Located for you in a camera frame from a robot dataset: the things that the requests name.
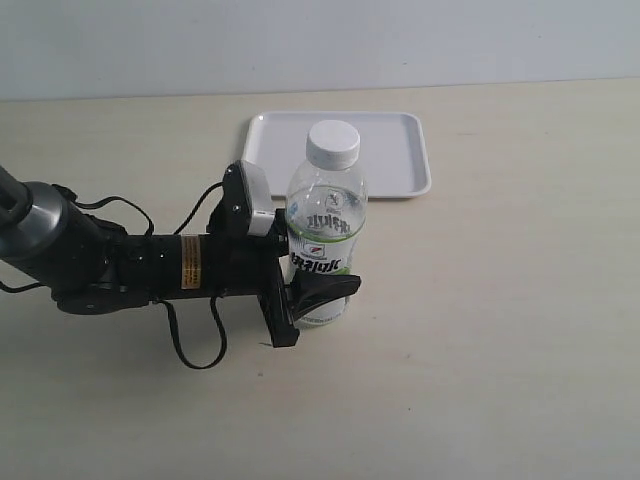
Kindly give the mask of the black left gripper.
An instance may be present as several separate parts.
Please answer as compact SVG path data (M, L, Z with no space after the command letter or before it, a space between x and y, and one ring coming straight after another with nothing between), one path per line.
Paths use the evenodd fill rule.
M294 320L354 295L361 277L297 271L284 284L280 258L288 253L284 210L277 208L264 236L251 235L244 216L222 206L210 215L204 235L182 236L181 290L198 297L254 295L275 348L293 347Z

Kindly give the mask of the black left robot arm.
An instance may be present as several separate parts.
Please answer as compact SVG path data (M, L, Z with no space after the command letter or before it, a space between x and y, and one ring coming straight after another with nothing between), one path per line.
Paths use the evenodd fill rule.
M284 212L270 197L264 172L229 165L222 197L200 235L128 233L94 215L66 187L1 175L1 258L47 287L58 308L101 315L176 299L253 295L274 347L298 340L296 322L355 294L356 275L318 267L283 277L289 252Z

